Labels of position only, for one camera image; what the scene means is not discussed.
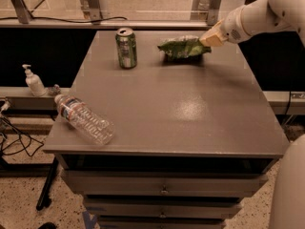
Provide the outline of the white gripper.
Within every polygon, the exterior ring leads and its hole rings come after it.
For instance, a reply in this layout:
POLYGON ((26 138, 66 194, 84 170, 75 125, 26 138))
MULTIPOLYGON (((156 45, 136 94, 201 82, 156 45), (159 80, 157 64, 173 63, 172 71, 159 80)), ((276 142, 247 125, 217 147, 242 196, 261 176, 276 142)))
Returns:
POLYGON ((244 9, 245 7, 241 6, 230 11, 226 18, 217 22, 199 38, 201 44, 205 47, 221 47, 226 41, 238 44, 249 40, 251 36, 242 23, 244 9))

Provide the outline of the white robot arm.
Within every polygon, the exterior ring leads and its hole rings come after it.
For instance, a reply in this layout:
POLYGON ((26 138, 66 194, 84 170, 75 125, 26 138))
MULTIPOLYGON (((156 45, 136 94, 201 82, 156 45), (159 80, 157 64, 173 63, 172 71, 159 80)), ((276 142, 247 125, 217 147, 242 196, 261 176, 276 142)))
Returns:
MULTIPOLYGON (((240 43, 263 32, 294 30, 305 45, 305 0, 256 0, 217 22, 200 38, 206 47, 240 43)), ((288 147, 274 183, 269 229, 305 229, 305 135, 288 147)))

